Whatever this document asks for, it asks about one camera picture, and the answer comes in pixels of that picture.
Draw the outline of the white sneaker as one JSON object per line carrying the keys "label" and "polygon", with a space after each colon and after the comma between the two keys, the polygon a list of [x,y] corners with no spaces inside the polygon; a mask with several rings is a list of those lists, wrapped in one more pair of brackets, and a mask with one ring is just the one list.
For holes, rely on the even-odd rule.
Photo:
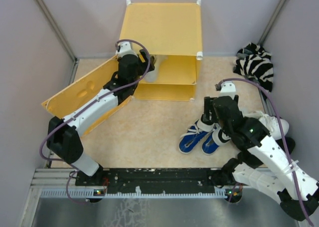
{"label": "white sneaker", "polygon": [[152,58],[154,59],[154,70],[149,71],[145,76],[145,81],[149,83],[157,80],[160,66],[167,59],[167,55],[153,55]]}
{"label": "white sneaker", "polygon": [[262,111],[243,113],[243,116],[258,119],[270,131],[271,136],[275,140],[282,139],[279,121],[276,116],[270,116]]}

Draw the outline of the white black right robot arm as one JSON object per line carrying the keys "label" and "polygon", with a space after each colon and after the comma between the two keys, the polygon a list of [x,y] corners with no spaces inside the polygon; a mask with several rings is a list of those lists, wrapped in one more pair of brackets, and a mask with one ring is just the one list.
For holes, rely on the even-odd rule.
{"label": "white black right robot arm", "polygon": [[222,167],[223,181],[229,185],[251,186],[276,201],[293,219],[307,220],[319,207],[319,183],[293,162],[269,130],[258,120],[244,117],[237,99],[230,96],[205,97],[205,121],[213,121],[240,151],[258,158],[274,174],[265,175],[244,161],[232,158]]}

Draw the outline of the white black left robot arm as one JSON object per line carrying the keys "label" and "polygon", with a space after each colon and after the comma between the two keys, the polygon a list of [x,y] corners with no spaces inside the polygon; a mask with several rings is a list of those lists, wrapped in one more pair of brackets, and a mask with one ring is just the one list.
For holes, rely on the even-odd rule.
{"label": "white black left robot arm", "polygon": [[49,121],[47,148],[60,160],[83,172],[86,180],[95,186],[104,179],[102,166],[85,153],[80,137],[104,114],[134,94],[139,79],[155,70],[155,60],[143,49],[139,54],[121,55],[117,59],[118,70],[91,100],[72,114],[62,119],[55,116]]}

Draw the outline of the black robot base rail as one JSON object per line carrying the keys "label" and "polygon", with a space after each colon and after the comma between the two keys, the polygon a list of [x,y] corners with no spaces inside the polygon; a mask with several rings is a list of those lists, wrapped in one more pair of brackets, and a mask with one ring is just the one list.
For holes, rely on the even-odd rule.
{"label": "black robot base rail", "polygon": [[36,171],[31,185],[43,198],[70,198],[96,203],[103,199],[241,200],[243,185],[214,168],[110,168],[89,177],[82,171]]}

